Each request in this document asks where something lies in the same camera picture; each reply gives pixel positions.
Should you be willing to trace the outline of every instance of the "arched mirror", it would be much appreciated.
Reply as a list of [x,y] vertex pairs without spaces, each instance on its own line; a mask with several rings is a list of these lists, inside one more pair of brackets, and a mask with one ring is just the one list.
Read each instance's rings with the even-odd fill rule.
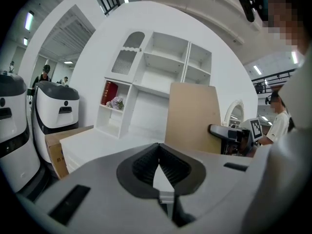
[[225,116],[223,126],[237,128],[244,121],[244,104],[242,100],[234,101]]

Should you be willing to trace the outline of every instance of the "white t-shirt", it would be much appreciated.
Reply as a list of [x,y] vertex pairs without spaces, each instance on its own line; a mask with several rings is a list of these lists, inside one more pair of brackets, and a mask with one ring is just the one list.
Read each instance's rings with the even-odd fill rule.
[[65,79],[62,79],[62,80],[60,81],[60,83],[61,83],[62,85],[66,85]]
[[267,137],[273,142],[278,141],[280,137],[287,133],[288,124],[289,115],[286,111],[283,111],[276,116],[272,127],[268,131]]

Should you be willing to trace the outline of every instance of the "wooden board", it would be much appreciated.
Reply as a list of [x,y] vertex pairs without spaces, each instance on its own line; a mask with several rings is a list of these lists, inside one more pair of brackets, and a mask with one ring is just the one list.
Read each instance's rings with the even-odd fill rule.
[[180,150],[221,153],[221,139],[208,133],[210,124],[221,125],[215,87],[172,83],[165,143]]

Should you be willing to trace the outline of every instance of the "white wall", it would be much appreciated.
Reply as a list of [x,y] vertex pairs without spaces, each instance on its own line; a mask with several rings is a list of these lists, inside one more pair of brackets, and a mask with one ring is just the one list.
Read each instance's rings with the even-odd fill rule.
[[0,71],[9,71],[9,66],[13,60],[17,43],[6,39],[0,49]]
[[63,79],[65,76],[68,77],[67,85],[69,85],[73,70],[69,69],[68,65],[58,62],[55,71],[52,76],[52,82],[57,82]]
[[[121,5],[93,33],[84,47],[71,79],[80,95],[79,123],[93,125],[97,104],[111,56],[129,29],[147,29],[192,41],[212,52],[211,85],[216,87],[221,121],[231,103],[242,99],[246,118],[256,117],[257,95],[252,82],[233,51],[204,24],[171,7],[149,1]],[[86,82],[86,71],[92,81]]]

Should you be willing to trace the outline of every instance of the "arched cabinet door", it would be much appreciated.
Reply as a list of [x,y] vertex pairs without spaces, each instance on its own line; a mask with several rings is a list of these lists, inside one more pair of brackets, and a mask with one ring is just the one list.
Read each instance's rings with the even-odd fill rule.
[[130,30],[116,49],[105,77],[132,83],[152,32]]

